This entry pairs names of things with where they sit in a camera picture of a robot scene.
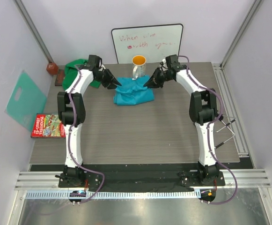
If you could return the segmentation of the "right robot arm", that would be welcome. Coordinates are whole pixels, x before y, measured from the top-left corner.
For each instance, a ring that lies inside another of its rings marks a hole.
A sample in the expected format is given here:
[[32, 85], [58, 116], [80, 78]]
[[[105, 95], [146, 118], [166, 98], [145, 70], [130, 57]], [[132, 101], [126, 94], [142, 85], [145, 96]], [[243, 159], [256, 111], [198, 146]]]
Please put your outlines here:
[[198, 133], [199, 159], [197, 178], [201, 185], [210, 186], [219, 176], [213, 137], [214, 120], [218, 117], [214, 90], [202, 85], [189, 69], [177, 66], [163, 71], [157, 68], [144, 84], [148, 88], [161, 88], [166, 81], [175, 80], [189, 93], [189, 117]]

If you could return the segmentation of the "white mug orange inside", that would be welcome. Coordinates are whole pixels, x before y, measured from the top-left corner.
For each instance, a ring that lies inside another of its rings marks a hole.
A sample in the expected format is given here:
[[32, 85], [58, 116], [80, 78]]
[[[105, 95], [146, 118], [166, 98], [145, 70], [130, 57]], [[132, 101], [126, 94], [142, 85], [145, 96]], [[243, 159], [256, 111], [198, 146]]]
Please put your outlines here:
[[132, 78], [134, 80], [146, 75], [146, 62], [146, 58], [142, 55], [136, 55], [133, 57]]

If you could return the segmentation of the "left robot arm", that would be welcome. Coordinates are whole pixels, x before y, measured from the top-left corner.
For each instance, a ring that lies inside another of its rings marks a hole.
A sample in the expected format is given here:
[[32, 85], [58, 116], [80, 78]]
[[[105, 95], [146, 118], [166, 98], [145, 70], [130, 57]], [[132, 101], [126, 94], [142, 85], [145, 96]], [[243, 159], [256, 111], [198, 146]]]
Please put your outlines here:
[[81, 187], [86, 180], [86, 173], [94, 173], [104, 177], [101, 172], [87, 169], [83, 166], [81, 156], [81, 129], [86, 118], [83, 95], [94, 80], [105, 88], [115, 89], [121, 83], [104, 65], [77, 65], [78, 74], [73, 83], [64, 92], [57, 94], [59, 119], [64, 125], [66, 135], [66, 161], [61, 175], [61, 182], [71, 182], [75, 187]]

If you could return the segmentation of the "blue t shirt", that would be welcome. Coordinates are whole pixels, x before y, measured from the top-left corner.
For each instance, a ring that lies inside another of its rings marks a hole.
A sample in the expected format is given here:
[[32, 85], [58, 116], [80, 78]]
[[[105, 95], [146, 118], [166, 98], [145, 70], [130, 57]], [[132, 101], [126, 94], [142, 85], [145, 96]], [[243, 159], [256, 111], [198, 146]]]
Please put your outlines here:
[[118, 77], [117, 80], [121, 83], [121, 86], [117, 86], [115, 89], [114, 104], [126, 106], [154, 101], [153, 90], [144, 87], [144, 84], [149, 80], [148, 75], [136, 80], [133, 80], [131, 77]]

